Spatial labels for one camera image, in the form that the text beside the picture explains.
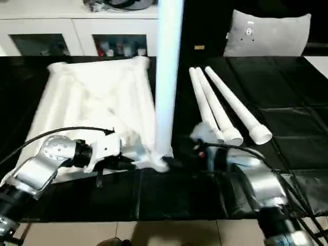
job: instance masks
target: dark background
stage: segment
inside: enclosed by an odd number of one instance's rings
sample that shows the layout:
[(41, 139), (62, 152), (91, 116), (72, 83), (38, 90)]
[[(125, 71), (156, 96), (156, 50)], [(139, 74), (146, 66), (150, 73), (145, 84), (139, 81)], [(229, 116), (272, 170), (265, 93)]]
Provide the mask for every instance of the dark background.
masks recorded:
[[(223, 55), (233, 10), (257, 17), (299, 17), (310, 13), (310, 36), (303, 55), (327, 55), (328, 32), (325, 31), (327, 7), (324, 0), (185, 0), (181, 54), (185, 59)], [(204, 50), (194, 50), (205, 45)]]

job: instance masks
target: glass cabinet door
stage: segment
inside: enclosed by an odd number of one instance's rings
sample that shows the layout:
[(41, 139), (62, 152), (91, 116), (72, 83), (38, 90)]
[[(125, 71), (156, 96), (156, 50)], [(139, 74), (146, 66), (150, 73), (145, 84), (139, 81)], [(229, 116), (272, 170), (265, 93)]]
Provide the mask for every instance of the glass cabinet door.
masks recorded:
[(0, 46), (9, 56), (84, 55), (70, 19), (0, 20)]
[(156, 56), (157, 19), (75, 19), (83, 52), (91, 56)]
[(132, 57), (147, 56), (145, 34), (93, 35), (98, 56)]
[(70, 55), (62, 34), (10, 34), (21, 55)]

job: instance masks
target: black cable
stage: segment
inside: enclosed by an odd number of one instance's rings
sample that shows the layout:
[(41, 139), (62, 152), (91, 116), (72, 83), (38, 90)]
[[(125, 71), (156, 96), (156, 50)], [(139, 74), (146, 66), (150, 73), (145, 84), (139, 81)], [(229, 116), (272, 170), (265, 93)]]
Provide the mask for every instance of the black cable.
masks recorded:
[[(240, 147), (240, 146), (234, 146), (234, 145), (226, 145), (226, 144), (219, 144), (219, 143), (203, 143), (206, 147), (219, 147), (219, 148), (225, 148), (225, 149), (237, 149), (237, 150), (242, 150), (245, 151), (247, 153), (250, 153), (252, 155), (254, 155), (256, 158), (260, 159), (263, 161), (264, 164), (266, 164), (274, 174), (276, 174), (278, 177), (280, 177), (281, 180), (284, 180), (284, 184), (285, 187), (288, 189), (288, 191), (290, 191), (294, 197), (297, 199), (297, 201), (303, 206), (304, 210), (308, 213), (309, 217), (311, 218), (311, 220), (313, 221), (313, 223), (315, 224), (315, 226), (318, 228), (319, 232), (323, 235), (324, 239), (326, 240), (326, 242), (328, 242), (328, 236), (327, 234), (324, 232), (324, 229), (322, 228), (322, 226), (320, 225), (320, 223), (317, 221), (317, 219), (315, 218), (313, 211), (311, 209), (310, 203), (306, 197), (306, 193), (304, 192), (304, 190), (302, 189), (301, 185), (299, 184), (295, 173), (292, 170), (289, 170), (289, 173), (292, 175), (292, 177), (295, 180), (295, 183), (297, 185), (297, 189), (299, 190), (300, 194), (296, 193), (296, 191), (292, 188), (292, 186), (283, 178), (283, 176), (273, 167), (271, 167), (268, 162), (266, 161), (266, 159), (259, 153), (257, 153), (256, 151), (252, 150), (252, 149), (248, 149), (245, 147)], [(306, 226), (304, 227), (305, 230), (307, 230), (307, 232), (312, 236), (312, 238), (318, 243), (319, 245), (323, 245), (322, 242), (318, 239), (318, 237), (315, 236), (315, 234), (311, 231), (311, 229)]]
[(63, 132), (63, 131), (71, 131), (71, 130), (93, 130), (93, 131), (101, 131), (104, 132), (106, 135), (114, 133), (112, 130), (104, 129), (104, 128), (98, 128), (98, 127), (63, 127), (58, 128), (52, 131), (48, 131), (45, 133), (42, 133), (34, 138), (31, 138), (30, 140), (26, 141), (23, 145), (19, 146), (17, 149), (15, 149), (13, 152), (11, 152), (7, 157), (5, 157), (2, 161), (0, 161), (0, 166), (5, 163), (7, 160), (9, 160), (11, 157), (13, 157), (17, 152), (19, 152), (21, 149), (25, 148), (27, 145), (39, 140), (40, 138), (43, 138), (45, 136), (48, 136), (50, 134), (56, 133), (56, 132)]

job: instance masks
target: tile floor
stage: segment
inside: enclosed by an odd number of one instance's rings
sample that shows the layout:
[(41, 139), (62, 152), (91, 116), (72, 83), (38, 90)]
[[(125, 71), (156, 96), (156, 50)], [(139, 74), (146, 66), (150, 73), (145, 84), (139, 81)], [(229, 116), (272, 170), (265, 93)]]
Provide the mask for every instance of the tile floor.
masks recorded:
[[(311, 220), (305, 219), (314, 229)], [(328, 229), (326, 217), (319, 218)], [(21, 237), (28, 225), (16, 232)], [(32, 224), (24, 246), (97, 246), (108, 238), (130, 239), (135, 246), (241, 246), (263, 245), (263, 235), (255, 220), (154, 221), (112, 223)]]

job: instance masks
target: white pvc pipe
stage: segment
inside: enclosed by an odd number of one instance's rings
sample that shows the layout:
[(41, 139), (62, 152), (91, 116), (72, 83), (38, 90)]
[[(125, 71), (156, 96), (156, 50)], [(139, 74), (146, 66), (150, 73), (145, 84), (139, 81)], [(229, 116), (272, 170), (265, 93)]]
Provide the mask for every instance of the white pvc pipe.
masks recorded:
[(206, 67), (205, 71), (211, 78), (213, 83), (225, 97), (231, 108), (235, 111), (244, 125), (250, 132), (252, 140), (257, 145), (262, 145), (272, 138), (272, 133), (268, 128), (262, 125), (254, 115), (244, 106), (244, 104), (237, 98), (237, 96), (225, 85), (220, 77), (213, 71), (211, 67)]
[(209, 103), (206, 100), (206, 96), (203, 92), (203, 89), (201, 88), (199, 77), (196, 73), (196, 70), (194, 68), (189, 69), (190, 79), (193, 84), (196, 100), (198, 103), (200, 116), (203, 122), (206, 122), (210, 128), (214, 131), (216, 137), (218, 139), (224, 140), (222, 132), (219, 130), (214, 116), (212, 114), (211, 108)]
[(180, 53), (184, 0), (159, 1), (159, 35), (156, 69), (156, 152), (171, 152), (175, 90)]
[(213, 115), (223, 134), (226, 144), (239, 146), (243, 142), (243, 138), (239, 131), (232, 125), (229, 117), (224, 111), (220, 101), (212, 90), (208, 80), (203, 74), (201, 68), (196, 68), (201, 87), (205, 93), (206, 99), (212, 109)]

